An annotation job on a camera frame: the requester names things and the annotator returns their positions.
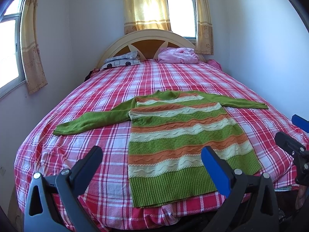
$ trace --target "green sweater sleeve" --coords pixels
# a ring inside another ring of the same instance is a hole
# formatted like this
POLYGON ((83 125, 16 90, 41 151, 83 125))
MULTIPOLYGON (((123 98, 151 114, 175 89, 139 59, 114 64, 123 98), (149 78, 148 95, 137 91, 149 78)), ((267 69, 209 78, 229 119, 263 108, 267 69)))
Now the green sweater sleeve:
POLYGON ((106 125, 130 120, 129 111, 136 107, 136 100, 132 98, 106 112, 87 112, 78 119, 57 125, 54 135, 73 135, 106 125))
POLYGON ((197 90, 194 92, 198 93, 199 95, 201 95, 205 99, 208 99, 211 102, 219 102, 222 106, 229 106, 234 108, 268 109, 268 106, 265 103, 259 103, 247 99, 231 98, 224 95, 205 93, 197 90))

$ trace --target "headboard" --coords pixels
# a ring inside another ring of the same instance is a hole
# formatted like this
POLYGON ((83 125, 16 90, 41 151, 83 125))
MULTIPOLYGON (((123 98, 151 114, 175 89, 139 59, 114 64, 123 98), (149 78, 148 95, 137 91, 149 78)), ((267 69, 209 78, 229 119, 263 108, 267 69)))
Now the headboard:
POLYGON ((141 61, 157 59, 161 47, 185 47, 194 49, 195 46, 186 38, 173 32, 163 30, 141 30, 132 32, 118 39, 103 54, 97 68, 101 68, 104 60, 110 57, 126 54, 130 51, 138 51, 141 61))

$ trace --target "human hand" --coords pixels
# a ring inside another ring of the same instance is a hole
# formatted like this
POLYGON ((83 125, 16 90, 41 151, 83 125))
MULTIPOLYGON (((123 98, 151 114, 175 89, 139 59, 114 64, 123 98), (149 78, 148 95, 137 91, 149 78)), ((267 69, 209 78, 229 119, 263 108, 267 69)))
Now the human hand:
POLYGON ((304 205, 304 202, 306 200, 306 192, 307 192, 306 186, 299 186, 298 195, 295 203, 296 209, 300 209, 304 205))

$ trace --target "wall switch plate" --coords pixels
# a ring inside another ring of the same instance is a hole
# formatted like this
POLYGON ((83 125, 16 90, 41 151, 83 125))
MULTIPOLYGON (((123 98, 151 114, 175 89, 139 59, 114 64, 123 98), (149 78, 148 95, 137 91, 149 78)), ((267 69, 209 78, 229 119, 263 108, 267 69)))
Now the wall switch plate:
POLYGON ((5 172, 6 172, 5 168, 4 168, 3 166, 1 166, 1 167, 0 167, 0 174, 1 174, 2 176, 4 176, 5 172))

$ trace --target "red and white plaid sheet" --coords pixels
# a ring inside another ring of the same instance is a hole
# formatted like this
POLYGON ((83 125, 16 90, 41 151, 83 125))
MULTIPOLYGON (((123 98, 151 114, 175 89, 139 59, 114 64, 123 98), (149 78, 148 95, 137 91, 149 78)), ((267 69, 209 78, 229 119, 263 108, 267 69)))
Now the red and white plaid sheet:
MULTIPOLYGON (((180 217, 220 207, 219 193, 178 201, 157 208, 133 208, 128 181, 128 143, 131 122, 106 126, 72 136, 54 136, 56 125, 78 118, 88 111, 108 111, 137 95, 156 90, 200 90, 209 93, 265 102, 269 110, 226 110, 249 137, 275 187, 294 184, 296 170, 292 158, 278 148, 274 135, 284 131, 309 148, 309 138, 268 102, 225 73, 204 63, 159 64, 154 60, 141 65, 103 70, 71 92, 29 134, 17 152, 14 168, 19 207, 22 211, 35 172, 44 176, 72 168, 94 146, 103 150, 103 162, 79 201, 102 230, 151 229, 175 224, 180 217)), ((72 223, 55 196, 61 216, 69 229, 72 223)))

